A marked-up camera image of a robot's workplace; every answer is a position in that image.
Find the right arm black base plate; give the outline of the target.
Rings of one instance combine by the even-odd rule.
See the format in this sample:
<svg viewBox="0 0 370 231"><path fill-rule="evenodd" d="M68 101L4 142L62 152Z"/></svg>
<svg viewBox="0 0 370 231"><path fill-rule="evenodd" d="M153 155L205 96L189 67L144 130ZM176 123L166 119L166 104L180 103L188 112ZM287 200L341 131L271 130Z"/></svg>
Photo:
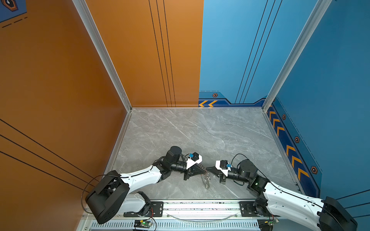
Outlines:
<svg viewBox="0 0 370 231"><path fill-rule="evenodd" d="M254 201L240 201L239 206L243 217L273 217L266 207L256 205Z"/></svg>

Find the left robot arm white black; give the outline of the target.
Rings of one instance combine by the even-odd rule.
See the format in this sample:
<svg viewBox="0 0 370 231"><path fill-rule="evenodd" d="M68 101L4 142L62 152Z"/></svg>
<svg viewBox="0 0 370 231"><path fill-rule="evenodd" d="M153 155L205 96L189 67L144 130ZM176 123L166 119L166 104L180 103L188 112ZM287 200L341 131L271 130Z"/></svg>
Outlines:
<svg viewBox="0 0 370 231"><path fill-rule="evenodd" d="M172 146L165 156L145 169L131 173L112 170L101 175L99 183L86 195L88 213L93 214L98 224L105 224L121 213L151 216L151 200L141 188L164 181L174 171L183 174L184 180L204 175L206 169L201 162L202 156L198 153L184 156L180 147Z"/></svg>

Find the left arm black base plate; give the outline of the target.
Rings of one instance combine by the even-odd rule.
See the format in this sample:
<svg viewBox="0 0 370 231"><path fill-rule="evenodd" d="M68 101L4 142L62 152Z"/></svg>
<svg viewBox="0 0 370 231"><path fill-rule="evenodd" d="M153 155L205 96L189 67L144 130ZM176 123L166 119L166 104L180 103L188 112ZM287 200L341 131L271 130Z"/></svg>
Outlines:
<svg viewBox="0 0 370 231"><path fill-rule="evenodd" d="M138 217L162 217L163 216L163 201L154 201L149 205L145 205L144 208L139 212L125 212L124 217L138 218Z"/></svg>

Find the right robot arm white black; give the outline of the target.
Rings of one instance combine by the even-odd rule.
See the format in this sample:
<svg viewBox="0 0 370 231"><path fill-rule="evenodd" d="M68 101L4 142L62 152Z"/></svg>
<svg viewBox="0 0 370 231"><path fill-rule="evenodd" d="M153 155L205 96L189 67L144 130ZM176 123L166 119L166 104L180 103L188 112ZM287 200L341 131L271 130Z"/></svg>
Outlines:
<svg viewBox="0 0 370 231"><path fill-rule="evenodd" d="M286 189L269 180L251 160L245 159L237 167L227 160L218 160L207 171L227 179L247 184L256 196L253 207L260 216L278 216L294 221L312 231L355 231L358 223L334 198L315 198Z"/></svg>

